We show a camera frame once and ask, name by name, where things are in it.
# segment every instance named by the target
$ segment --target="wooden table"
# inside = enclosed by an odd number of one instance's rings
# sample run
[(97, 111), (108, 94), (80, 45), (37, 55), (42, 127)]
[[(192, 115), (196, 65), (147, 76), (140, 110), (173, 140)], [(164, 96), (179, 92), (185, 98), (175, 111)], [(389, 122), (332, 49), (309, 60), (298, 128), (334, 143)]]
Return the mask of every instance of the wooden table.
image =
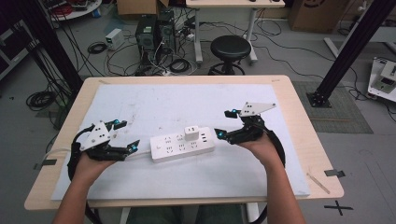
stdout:
[[(285, 3), (283, 1), (274, 2), (272, 0), (257, 0), (255, 2), (250, 2), (249, 0), (187, 0), (187, 7), (192, 7), (195, 9), (195, 37), (194, 37), (194, 49), (195, 49), (195, 61), (200, 64), (203, 61), (202, 51), (201, 51), (201, 40), (199, 32), (199, 22), (200, 22), (200, 8), (204, 7), (244, 7), (251, 8), (249, 16), (249, 25), (247, 28), (246, 40), (250, 43), (251, 35), (253, 33), (254, 21), (256, 20), (256, 13), (258, 8), (270, 8), (270, 7), (284, 7)], [(257, 56), (253, 49), (249, 54), (250, 63), (257, 62)]]
[[(106, 84), (269, 84), (272, 85), (285, 122), (289, 128), (291, 141), (302, 165), (304, 173), (310, 173), (306, 181), (311, 189), (308, 197), (299, 199), (340, 198), (344, 190), (336, 176), (326, 176), (323, 171), (332, 170), (332, 165), (318, 140), (318, 136), (306, 115), (304, 108), (290, 80), (286, 76), (215, 76), (215, 77), (92, 77), (85, 80), (69, 115), (64, 122), (52, 149), (70, 148), (78, 127), (83, 121), (92, 99), (100, 85)], [(49, 156), (57, 163), (44, 166), (25, 202), (27, 210), (57, 209), (60, 202), (52, 201), (51, 195), (59, 178), (66, 153), (57, 152)], [(128, 207), (144, 205), (202, 204), (202, 203), (250, 203), (262, 202), (257, 199), (177, 199), (177, 200), (108, 200), (90, 201), (91, 207)]]

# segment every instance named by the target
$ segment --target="table leg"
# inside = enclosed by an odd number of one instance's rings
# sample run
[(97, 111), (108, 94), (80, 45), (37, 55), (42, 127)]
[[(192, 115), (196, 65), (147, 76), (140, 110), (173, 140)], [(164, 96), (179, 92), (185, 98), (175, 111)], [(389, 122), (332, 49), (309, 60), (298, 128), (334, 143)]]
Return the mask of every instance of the table leg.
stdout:
[(194, 36), (194, 49), (195, 49), (195, 61), (198, 66), (203, 61), (202, 50), (201, 50), (201, 40), (199, 36), (199, 8), (195, 9), (195, 36)]
[[(246, 40), (248, 41), (250, 46), (251, 46), (250, 39), (251, 39), (251, 35), (253, 33), (253, 27), (254, 27), (254, 21), (256, 19), (256, 13), (257, 13), (257, 8), (252, 8), (250, 11), (250, 18), (249, 18), (247, 36), (246, 36)], [(251, 46), (251, 52), (248, 57), (250, 59), (250, 64), (256, 63), (258, 61), (256, 52), (254, 52), (253, 46)]]

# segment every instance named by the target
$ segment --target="white paper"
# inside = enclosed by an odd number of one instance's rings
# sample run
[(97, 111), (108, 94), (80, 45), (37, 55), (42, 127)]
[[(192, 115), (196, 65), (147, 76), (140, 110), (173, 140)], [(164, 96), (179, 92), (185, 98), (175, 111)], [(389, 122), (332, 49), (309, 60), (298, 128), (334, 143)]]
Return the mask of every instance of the white paper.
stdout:
[[(225, 110), (241, 109), (245, 102), (275, 103), (262, 113), (268, 129), (282, 142), (286, 171), (294, 194), (309, 195), (279, 102), (270, 85), (102, 85), (80, 129), (100, 120), (127, 120), (111, 134), (110, 145), (126, 147), (140, 139), (139, 150), (149, 150), (151, 136), (182, 132), (198, 125), (233, 131), (240, 119), (227, 119)], [(215, 151), (180, 160), (154, 163), (150, 154), (127, 158), (109, 167), (96, 180), (89, 199), (183, 199), (266, 196), (266, 174), (246, 149), (215, 139)], [(70, 183), (64, 163), (52, 200), (61, 200)]]

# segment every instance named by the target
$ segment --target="power outlet socket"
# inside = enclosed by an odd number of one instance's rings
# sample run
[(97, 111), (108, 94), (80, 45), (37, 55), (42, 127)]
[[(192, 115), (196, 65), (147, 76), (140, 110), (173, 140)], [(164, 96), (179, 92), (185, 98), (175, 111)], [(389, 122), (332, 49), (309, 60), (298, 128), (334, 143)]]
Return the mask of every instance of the power outlet socket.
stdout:
[(209, 128), (190, 126), (184, 131), (184, 133), (172, 133), (150, 138), (151, 157), (154, 162), (172, 161), (215, 150), (215, 143)]

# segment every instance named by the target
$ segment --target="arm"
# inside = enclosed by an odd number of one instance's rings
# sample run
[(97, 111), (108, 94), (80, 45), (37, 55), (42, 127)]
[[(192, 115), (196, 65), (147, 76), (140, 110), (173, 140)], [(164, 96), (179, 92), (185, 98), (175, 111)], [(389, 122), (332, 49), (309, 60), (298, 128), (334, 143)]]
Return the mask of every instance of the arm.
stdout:
[(94, 161), (86, 153), (82, 153), (76, 173), (52, 223), (83, 223), (88, 190), (99, 175), (113, 163), (114, 161)]
[(268, 223), (305, 223), (285, 168), (267, 135), (254, 142), (241, 143), (264, 165), (267, 173)]

